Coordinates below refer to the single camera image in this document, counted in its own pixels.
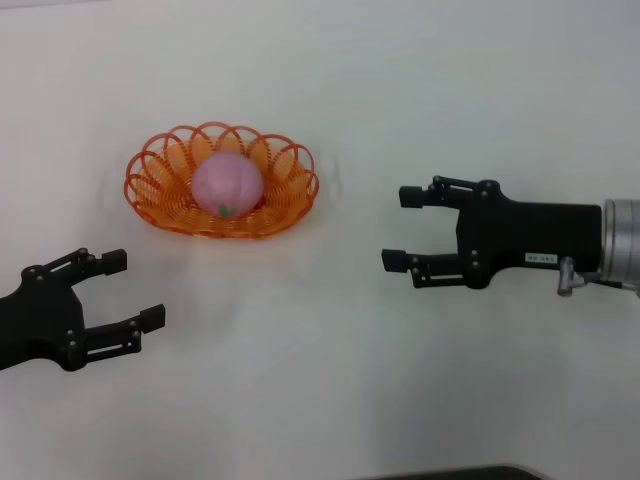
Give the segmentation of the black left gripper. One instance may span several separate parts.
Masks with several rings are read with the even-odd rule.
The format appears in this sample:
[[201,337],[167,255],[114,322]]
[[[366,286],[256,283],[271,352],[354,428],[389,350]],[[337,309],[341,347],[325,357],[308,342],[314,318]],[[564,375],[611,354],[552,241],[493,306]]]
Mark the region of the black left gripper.
[[1,368],[30,360],[50,360],[68,372],[141,351],[141,340],[165,326],[159,304],[121,322],[85,331],[83,310],[72,286],[127,269],[127,253],[116,249],[96,256],[80,248],[44,266],[21,273],[19,287],[1,299]]

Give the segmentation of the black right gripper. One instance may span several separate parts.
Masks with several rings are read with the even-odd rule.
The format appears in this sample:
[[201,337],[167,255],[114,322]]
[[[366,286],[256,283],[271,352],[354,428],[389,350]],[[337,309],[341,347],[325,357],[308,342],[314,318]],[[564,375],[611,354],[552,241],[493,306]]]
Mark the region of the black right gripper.
[[603,212],[598,205],[515,201],[496,182],[442,176],[434,176],[427,187],[402,186],[399,200],[402,208],[459,210],[458,253],[382,250],[385,271],[409,273],[416,289],[483,289],[501,270],[556,270],[564,258],[573,261],[578,273],[599,269]]

